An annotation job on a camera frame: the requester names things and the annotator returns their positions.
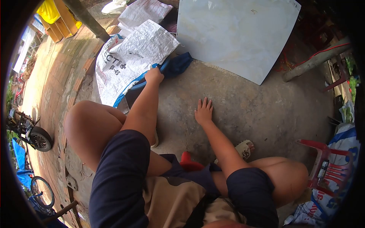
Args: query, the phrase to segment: wooden pole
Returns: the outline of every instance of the wooden pole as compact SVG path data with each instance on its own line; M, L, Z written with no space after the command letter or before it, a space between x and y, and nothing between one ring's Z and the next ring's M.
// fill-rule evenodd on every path
M63 0L65 5L88 27L96 36L106 43L110 36L105 29L91 16L85 5L80 0Z
M43 219L43 223L46 225L47 223L49 223L50 221L57 219L58 217L62 216L63 214L65 214L66 212L68 212L69 210L71 210L73 207L75 207L78 204L77 201L73 201L72 203L70 203L69 205L65 206L64 208L62 208L59 212L57 212L55 215L53 215L52 217L48 217L46 219Z
M338 41L337 43L329 46L329 48L332 48L332 47L335 47L335 46L338 46L338 45L341 45L341 44L344 44L344 43L349 43L349 42L350 42L350 39L349 39L349 37L346 36L345 38ZM309 71L310 69L313 69L316 66L324 63L325 61L330 60L333 57L347 51L350 48L351 48L351 44L336 47L336 48L333 48L331 50L318 53L317 55L313 56L308 61L304 62L303 64L301 64L297 67L295 67L293 70L290 70L287 73L283 74L283 81L288 82L288 81L292 80L293 78L295 78L297 76L300 76L303 73Z

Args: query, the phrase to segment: pavement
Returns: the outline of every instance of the pavement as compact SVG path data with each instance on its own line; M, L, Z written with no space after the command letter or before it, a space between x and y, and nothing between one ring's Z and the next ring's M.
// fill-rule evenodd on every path
M105 18L100 24L107 27L112 21L113 18ZM84 25L75 36L58 43L48 37L37 51L38 58L24 90L23 105L19 107L34 120L40 118L38 126L53 138L50 151L40 152L29 147L29 157L35 175L50 184L56 211L70 204L74 200L73 191L77 190L77 184L65 166L64 120L85 76L95 71L96 57L102 45L103 42ZM82 210L80 203L63 216L65 223L69 227L88 227L88 221L78 215Z
M295 49L288 54L292 62L301 62L311 56L303 43L295 36L288 43ZM322 93L328 67L313 69L295 80L285 83L277 72L277 62L261 86L236 74L193 60L187 70L176 78L164 80L159 89L157 134L158 154L175 154L180 160L184 151L201 164L214 161L215 156L207 136L194 118L199 98L207 96L214 106L213 121L235 145L245 139L255 144L255 152L249 162L270 156L282 156L304 163L310 172L315 157L310 148L303 147L298 138L327 143L333 130L327 116L333 116L333 90ZM141 90L126 94L130 107ZM87 75L76 95L76 103L91 100L101 103L95 74ZM88 202L94 173L66 145L67 169L78 184L74 197L82 202L80 214L88 219ZM291 203L277 210L280 224L296 208Z

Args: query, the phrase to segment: knee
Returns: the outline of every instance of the knee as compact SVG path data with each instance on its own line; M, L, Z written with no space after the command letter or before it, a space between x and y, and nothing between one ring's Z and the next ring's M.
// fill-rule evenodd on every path
M80 101L68 111L66 115L64 130L66 137L70 137L71 133L75 131L77 127L83 125L87 113L91 111L93 106L92 101Z
M304 191L308 184L308 170L307 167L301 162L293 162L295 169L293 170L296 176L297 186L300 190Z

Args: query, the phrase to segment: motorcycle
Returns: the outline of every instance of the motorcycle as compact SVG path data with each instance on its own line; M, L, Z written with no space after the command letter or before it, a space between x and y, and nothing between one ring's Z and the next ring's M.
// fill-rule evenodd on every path
M53 141L46 130L36 126L39 120L34 122L24 112L19 112L17 108L12 108L9 116L6 118L6 128L15 132L20 140L28 143L34 149L47 152L52 148Z
M19 76L16 77L16 81L17 81L17 84L19 85L19 87L14 96L14 104L16 104L17 106L23 105L22 93L23 93L23 90L25 87L25 81L23 80L23 74L20 74Z

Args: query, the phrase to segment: concrete floor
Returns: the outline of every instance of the concrete floor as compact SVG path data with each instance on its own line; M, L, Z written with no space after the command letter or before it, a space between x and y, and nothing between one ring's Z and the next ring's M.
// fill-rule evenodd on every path
M296 52L295 58L306 54ZM282 72L271 70L261 86L238 75L194 60L180 76L166 79L160 85L157 133L160 144L154 149L159 154L173 153L178 159L190 151L192 158L202 164L215 159L203 129L194 118L199 98L212 99L213 121L222 132L238 144L250 139L255 152L253 161L270 156L283 156L303 162L311 171L314 158L308 148L298 145L298 138L327 143L332 136L327 116L333 116L333 90L322 93L325 78L319 69L311 70L285 83ZM95 76L87 76L76 97L76 102L92 100L100 103ZM131 106L136 95L128 94ZM81 202L82 217L88 221L87 208L93 173L82 166L80 159L66 147L67 170L77 181L74 197ZM279 220L293 212L295 206L278 210Z

